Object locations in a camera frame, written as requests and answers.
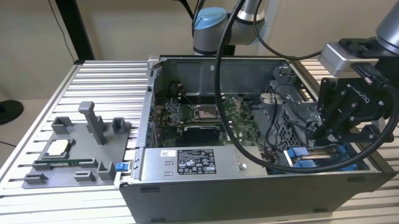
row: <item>cable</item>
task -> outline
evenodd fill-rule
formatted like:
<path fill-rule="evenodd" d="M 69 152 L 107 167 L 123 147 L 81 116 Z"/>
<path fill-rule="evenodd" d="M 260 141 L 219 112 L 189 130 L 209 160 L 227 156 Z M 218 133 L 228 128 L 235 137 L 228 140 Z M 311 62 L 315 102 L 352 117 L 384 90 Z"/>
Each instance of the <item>cable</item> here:
<path fill-rule="evenodd" d="M 278 113 L 278 102 L 276 102 L 276 98 L 275 98 L 275 107 L 274 107 L 274 115 L 272 115 L 272 119 L 270 121 L 270 126 L 268 129 L 266 131 L 266 142 L 270 145 L 270 147 L 272 148 L 272 150 L 279 151 L 279 152 L 284 152 L 284 150 L 279 149 L 270 141 L 268 141 L 268 135 L 271 133 L 272 127 L 275 126 L 275 119 L 276 119 L 276 113 Z"/>
<path fill-rule="evenodd" d="M 65 43 L 65 46 L 67 46 L 67 49 L 68 49 L 68 52 L 69 52 L 69 55 L 71 55 L 71 58 L 72 58 L 72 62 L 75 63 L 75 58 L 73 58 L 73 55 L 72 55 L 72 52 L 71 52 L 71 49 L 69 49 L 68 43 L 67 43 L 65 33 L 64 33 L 61 25 L 60 25 L 60 23 L 57 21 L 57 16 L 56 16 L 55 9 L 52 8 L 52 4 L 51 4 L 49 0 L 48 0 L 48 4 L 49 4 L 52 15 L 55 16 L 55 19 L 56 19 L 56 22 L 57 22 L 57 27 L 60 28 L 61 33 L 63 33 L 64 43 Z"/>
<path fill-rule="evenodd" d="M 9 143 L 7 143 L 7 142 L 4 142 L 4 141 L 0 141 L 0 143 L 3 143 L 3 144 L 5 144 L 5 145 L 9 145 L 9 146 L 12 146 L 12 147 L 16 147 L 16 145 L 12 145 L 12 144 L 9 144 Z"/>
<path fill-rule="evenodd" d="M 382 131 L 378 139 L 352 158 L 348 158 L 344 161 L 339 162 L 336 164 L 328 165 L 328 166 L 322 166 L 322 167 L 315 167 L 315 168 L 294 168 L 294 167 L 286 167 L 286 166 L 282 166 L 282 165 L 272 164 L 270 162 L 263 161 L 258 157 L 255 157 L 240 145 L 240 143 L 239 143 L 239 141 L 238 141 L 238 139 L 234 135 L 234 132 L 232 132 L 230 126 L 228 126 L 228 119 L 226 117 L 224 110 L 223 110 L 223 104 L 222 104 L 223 101 L 222 101 L 222 94 L 220 94 L 220 64 L 222 64 L 223 48 L 224 48 L 224 44 L 226 44 L 226 40 L 227 40 L 227 37 L 228 37 L 228 34 L 230 34 L 232 24 L 235 22 L 239 10 L 240 10 L 244 2 L 246 2 L 246 0 L 239 0 L 238 4 L 236 4 L 236 6 L 232 10 L 231 17 L 227 21 L 227 25 L 226 25 L 226 28 L 224 28 L 224 31 L 223 31 L 223 34 L 222 34 L 219 47 L 218 47 L 218 52 L 216 52 L 216 57 L 215 57 L 215 70 L 214 70 L 215 100 L 216 100 L 218 111 L 220 113 L 222 123 L 223 123 L 224 129 L 228 133 L 230 139 L 232 140 L 234 145 L 235 145 L 236 149 L 239 150 L 239 152 L 254 163 L 256 163 L 258 165 L 260 165 L 266 168 L 280 170 L 280 171 L 284 171 L 284 172 L 306 173 L 306 174 L 339 170 L 343 167 L 347 167 L 351 164 L 358 163 L 367 156 L 370 156 L 370 154 L 382 146 L 382 144 L 384 143 L 384 140 L 387 139 L 387 137 L 394 132 L 394 130 L 396 128 L 398 120 L 399 120 L 399 96 L 398 96 L 396 90 L 394 89 L 394 87 L 390 84 L 384 84 L 380 87 L 380 91 L 387 94 L 387 96 L 390 97 L 390 102 L 392 103 L 391 117 L 390 117 L 386 128 Z"/>
<path fill-rule="evenodd" d="M 195 9 L 193 9 L 193 20 L 192 20 L 192 23 L 191 23 L 191 34 L 192 34 L 192 36 L 193 36 L 195 22 L 197 20 L 199 12 L 200 12 L 204 4 L 205 4 L 205 0 L 197 0 L 197 4 L 196 4 Z"/>
<path fill-rule="evenodd" d="M 256 7 L 256 10 L 255 10 L 255 15 L 258 15 L 258 11 L 259 11 L 259 7 L 260 7 L 260 4 L 262 4 L 262 0 L 259 1 L 258 3 L 258 7 Z M 275 49 L 272 49 L 268 44 L 264 42 L 264 40 L 262 39 L 262 36 L 259 34 L 259 30 L 258 30 L 258 27 L 256 27 L 256 17 L 255 17 L 255 21 L 254 21 L 254 30 L 255 30 L 255 35 L 258 37 L 258 40 L 259 42 L 262 43 L 262 45 L 275 54 L 278 55 L 279 57 L 284 58 L 284 59 L 288 59 L 288 60 L 304 60 L 304 59 L 308 59 L 311 57 L 315 57 L 318 56 L 322 51 L 318 51 L 310 55 L 306 55 L 306 56 L 302 56 L 302 57 L 294 57 L 294 56 L 287 56 L 287 55 L 283 55 L 282 53 L 279 53 L 278 51 L 275 51 Z"/>
<path fill-rule="evenodd" d="M 185 11 L 187 11 L 187 13 L 189 15 L 189 18 L 193 20 L 193 14 L 192 14 L 192 10 L 189 8 L 189 5 L 187 3 L 187 0 L 175 0 L 175 1 L 179 1 L 181 3 L 181 5 L 184 6 Z"/>

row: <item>robotic arm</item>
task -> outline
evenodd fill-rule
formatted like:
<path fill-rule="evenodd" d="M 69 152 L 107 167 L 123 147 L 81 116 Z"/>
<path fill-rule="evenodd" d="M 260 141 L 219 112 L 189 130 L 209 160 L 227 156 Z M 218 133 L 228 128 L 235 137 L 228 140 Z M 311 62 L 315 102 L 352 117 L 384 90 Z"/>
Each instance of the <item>robotic arm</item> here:
<path fill-rule="evenodd" d="M 255 39 L 254 22 L 258 29 L 264 24 L 264 1 L 259 8 L 256 7 L 260 0 L 247 0 L 232 24 L 232 29 L 228 34 L 230 45 L 248 45 Z M 199 11 L 193 21 L 193 51 L 197 55 L 215 55 L 219 41 L 222 38 L 223 29 L 228 21 L 230 14 L 226 9 L 219 7 L 204 8 Z"/>
<path fill-rule="evenodd" d="M 342 142 L 374 142 L 380 134 L 375 125 L 359 134 L 350 130 L 360 122 L 388 118 L 394 110 L 386 85 L 390 82 L 399 90 L 399 2 L 378 26 L 376 37 L 328 43 L 319 61 L 336 78 L 322 80 L 323 125 L 312 138 L 324 140 L 332 134 Z M 384 141 L 394 141 L 392 134 Z"/>

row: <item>motherboard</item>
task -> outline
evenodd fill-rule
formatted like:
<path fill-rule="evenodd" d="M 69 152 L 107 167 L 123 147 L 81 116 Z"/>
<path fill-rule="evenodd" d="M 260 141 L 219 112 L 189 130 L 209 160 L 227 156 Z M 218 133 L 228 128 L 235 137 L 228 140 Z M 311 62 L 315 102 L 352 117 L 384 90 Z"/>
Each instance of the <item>motherboard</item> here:
<path fill-rule="evenodd" d="M 244 96 L 226 96 L 228 124 L 243 146 L 259 146 L 260 133 Z M 223 146 L 232 144 L 224 131 L 214 97 L 159 98 L 156 105 L 160 147 Z"/>

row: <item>black cable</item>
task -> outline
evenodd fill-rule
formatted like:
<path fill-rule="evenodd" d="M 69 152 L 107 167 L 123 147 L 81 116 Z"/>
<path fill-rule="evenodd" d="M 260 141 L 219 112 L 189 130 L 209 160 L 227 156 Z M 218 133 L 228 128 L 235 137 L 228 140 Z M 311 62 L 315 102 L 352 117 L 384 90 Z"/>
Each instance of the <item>black cable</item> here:
<path fill-rule="evenodd" d="M 282 149 L 279 149 L 268 140 L 268 135 L 271 133 L 272 127 L 275 125 L 275 119 L 276 119 L 276 113 L 278 113 L 278 103 L 276 103 L 276 98 L 275 98 L 275 107 L 274 107 L 274 115 L 272 115 L 272 119 L 270 121 L 270 126 L 268 129 L 266 131 L 266 142 L 270 145 L 270 147 L 272 148 L 272 150 L 279 151 L 279 152 L 284 152 Z"/>
<path fill-rule="evenodd" d="M 259 7 L 260 7 L 260 4 L 262 4 L 262 0 L 259 1 L 258 3 L 258 7 L 256 7 L 256 10 L 255 10 L 255 15 L 258 15 L 258 11 L 259 11 Z M 255 35 L 258 37 L 258 40 L 259 42 L 262 43 L 262 45 L 275 54 L 278 55 L 279 57 L 284 58 L 284 59 L 288 59 L 288 60 L 304 60 L 304 59 L 308 59 L 311 57 L 315 57 L 318 56 L 322 51 L 318 51 L 310 55 L 306 55 L 306 56 L 302 56 L 302 57 L 294 57 L 294 56 L 287 56 L 287 55 L 283 55 L 282 53 L 279 53 L 275 49 L 272 49 L 268 44 L 264 42 L 264 40 L 262 39 L 262 36 L 259 34 L 259 30 L 258 30 L 258 27 L 256 27 L 256 17 L 255 17 L 255 21 L 254 21 L 254 30 L 255 30 Z"/>
<path fill-rule="evenodd" d="M 236 149 L 239 150 L 239 152 L 258 165 L 270 168 L 270 169 L 275 169 L 275 170 L 280 170 L 284 172 L 292 172 L 292 173 L 319 173 L 319 172 L 328 172 L 328 171 L 335 171 L 339 170 L 343 167 L 347 167 L 355 163 L 358 163 L 359 161 L 362 161 L 367 156 L 370 156 L 370 154 L 382 146 L 382 144 L 384 143 L 384 140 L 387 139 L 387 137 L 392 134 L 395 128 L 396 128 L 396 124 L 398 124 L 398 120 L 399 120 L 399 96 L 396 93 L 396 90 L 394 89 L 394 87 L 390 84 L 384 84 L 380 87 L 380 91 L 383 93 L 387 94 L 387 96 L 390 96 L 390 102 L 392 103 L 392 111 L 391 111 L 391 117 L 388 120 L 388 123 L 386 125 L 386 128 L 383 129 L 378 139 L 366 147 L 366 149 L 359 152 L 359 154 L 356 156 L 354 156 L 352 158 L 348 158 L 347 160 L 328 165 L 328 166 L 322 166 L 322 167 L 315 167 L 315 168 L 294 168 L 294 167 L 286 167 L 282 165 L 276 165 L 272 164 L 270 162 L 263 161 L 262 159 L 259 159 L 258 157 L 255 157 L 240 145 L 234 132 L 228 126 L 228 119 L 226 117 L 224 114 L 224 110 L 223 110 L 223 101 L 222 101 L 222 94 L 220 94 L 220 64 L 222 64 L 222 54 L 223 54 L 223 48 L 224 48 L 224 44 L 226 44 L 226 40 L 230 34 L 230 30 L 232 27 L 232 24 L 235 22 L 235 19 L 238 17 L 238 13 L 239 10 L 244 4 L 246 0 L 239 0 L 238 4 L 232 10 L 231 13 L 231 17 L 227 21 L 227 25 L 222 34 L 222 38 L 220 38 L 220 42 L 219 42 L 219 47 L 218 47 L 218 52 L 216 52 L 216 57 L 215 57 L 215 71 L 214 71 L 214 78 L 215 78 L 215 100 L 216 100 L 216 107 L 218 107 L 218 111 L 220 113 L 220 119 L 222 119 L 222 123 L 224 126 L 224 129 L 228 133 L 230 139 L 234 142 L 234 145 L 236 147 Z"/>
<path fill-rule="evenodd" d="M 291 120 L 288 120 L 288 121 L 286 121 L 286 122 L 287 122 L 288 124 L 291 124 L 291 125 L 295 125 L 296 127 L 299 127 L 300 129 L 303 129 L 304 131 L 307 131 L 307 132 L 310 132 L 310 133 L 314 133 L 314 130 L 312 130 L 312 129 L 310 129 L 310 128 L 307 128 L 306 126 L 298 124 L 296 122 L 294 122 L 294 121 L 291 121 Z"/>
<path fill-rule="evenodd" d="M 199 12 L 200 12 L 204 4 L 205 4 L 205 0 L 197 0 L 196 6 L 195 6 L 195 9 L 193 9 L 193 19 L 192 19 L 192 23 L 191 23 L 191 34 L 192 34 L 192 36 L 193 36 L 195 22 L 197 20 Z"/>
<path fill-rule="evenodd" d="M 49 4 L 52 15 L 55 16 L 55 19 L 56 19 L 56 22 L 57 22 L 57 27 L 60 28 L 61 33 L 63 33 L 64 43 L 65 43 L 65 46 L 67 46 L 67 49 L 68 49 L 68 52 L 69 52 L 69 55 L 71 55 L 71 58 L 72 58 L 72 62 L 75 63 L 75 58 L 73 58 L 73 55 L 72 55 L 72 52 L 71 52 L 71 49 L 69 49 L 68 43 L 67 43 L 65 33 L 64 33 L 61 25 L 60 25 L 60 23 L 57 21 L 57 16 L 56 16 L 55 9 L 52 8 L 52 4 L 51 4 L 49 0 L 48 0 L 48 4 Z"/>
<path fill-rule="evenodd" d="M 193 20 L 193 13 L 192 13 L 192 10 L 191 10 L 189 5 L 187 3 L 187 0 L 176 0 L 176 1 L 179 1 L 181 3 L 181 5 L 184 6 L 185 11 L 189 15 L 189 18 Z"/>
<path fill-rule="evenodd" d="M 16 147 L 16 145 L 12 145 L 12 144 L 9 144 L 9 143 L 7 143 L 7 142 L 4 142 L 4 141 L 0 141 L 0 143 L 3 143 L 3 144 L 5 144 L 5 145 L 9 145 L 9 146 L 12 146 L 12 147 Z"/>

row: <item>slotted metal table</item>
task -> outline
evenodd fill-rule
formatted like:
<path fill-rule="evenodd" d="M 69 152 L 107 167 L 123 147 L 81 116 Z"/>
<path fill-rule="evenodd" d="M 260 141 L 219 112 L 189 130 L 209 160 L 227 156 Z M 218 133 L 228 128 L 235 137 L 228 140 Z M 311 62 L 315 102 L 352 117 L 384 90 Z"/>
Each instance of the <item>slotted metal table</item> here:
<path fill-rule="evenodd" d="M 318 81 L 330 76 L 316 60 L 300 63 Z M 72 122 L 84 122 L 84 116 L 77 112 L 81 101 L 95 102 L 95 112 L 104 121 L 124 117 L 132 123 L 124 160 L 133 159 L 145 86 L 147 61 L 87 61 L 73 66 L 0 169 L 1 224 L 135 223 L 115 186 L 23 189 L 21 185 L 23 177 L 31 171 L 29 165 L 52 134 L 49 125 L 55 117 L 68 116 Z M 399 128 L 394 135 L 395 141 L 386 143 L 379 153 L 399 173 Z M 399 175 L 375 192 L 358 194 L 332 213 L 212 223 L 399 223 Z"/>

